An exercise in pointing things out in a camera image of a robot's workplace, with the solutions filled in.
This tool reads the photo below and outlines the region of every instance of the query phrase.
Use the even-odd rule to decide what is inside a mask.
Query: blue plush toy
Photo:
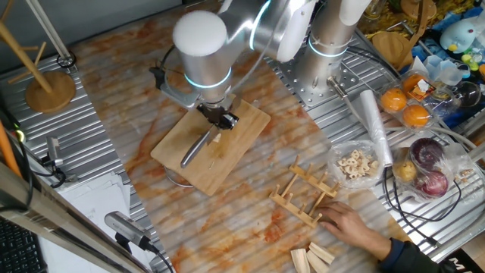
[[[440,38],[443,49],[448,49],[455,54],[467,50],[476,36],[475,26],[467,21],[458,21],[449,26]]]

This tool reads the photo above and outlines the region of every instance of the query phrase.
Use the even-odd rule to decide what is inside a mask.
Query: orange marbled surface
[[[260,64],[244,86],[242,97],[271,116],[271,122],[212,197],[173,185],[150,152],[186,113],[159,90],[148,69],[170,48],[177,19],[193,9],[216,10],[204,3],[141,20],[97,36],[74,48],[81,80],[130,179],[179,273],[293,272],[289,251],[310,241],[328,247],[338,258],[332,271],[374,271],[367,253],[338,242],[322,227],[311,229],[268,196],[276,184],[286,185],[287,168],[297,154],[302,167],[315,162],[321,173],[330,141],[288,92],[274,72]],[[240,79],[257,55],[245,54],[234,65]],[[293,203],[308,202],[319,192],[300,180]],[[344,202],[368,223],[390,235],[391,216],[372,193]]]

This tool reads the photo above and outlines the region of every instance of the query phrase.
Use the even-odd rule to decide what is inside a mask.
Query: human hand
[[[379,260],[384,260],[391,250],[391,241],[365,225],[358,213],[342,202],[329,202],[319,206],[322,215],[330,222],[321,224],[337,239],[351,246],[366,249]]]

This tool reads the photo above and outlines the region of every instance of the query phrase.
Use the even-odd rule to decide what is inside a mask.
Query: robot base
[[[294,93],[294,95],[299,98],[299,101],[309,108],[320,105],[322,102],[336,96],[336,93],[331,88],[325,89],[311,89],[301,84],[296,76],[296,65],[299,59],[303,56],[305,52],[305,46],[303,46],[299,52],[296,54],[295,58],[286,63],[280,63],[279,61],[268,60],[267,62],[271,68],[275,70],[277,76],[283,81],[289,90]],[[340,78],[339,83],[341,87],[345,90],[349,90],[353,86],[358,85],[359,79],[355,76],[349,69],[347,69],[343,64],[340,68]]]

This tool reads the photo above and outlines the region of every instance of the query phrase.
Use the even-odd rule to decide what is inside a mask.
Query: keyboard
[[[47,272],[37,236],[0,218],[0,273]]]

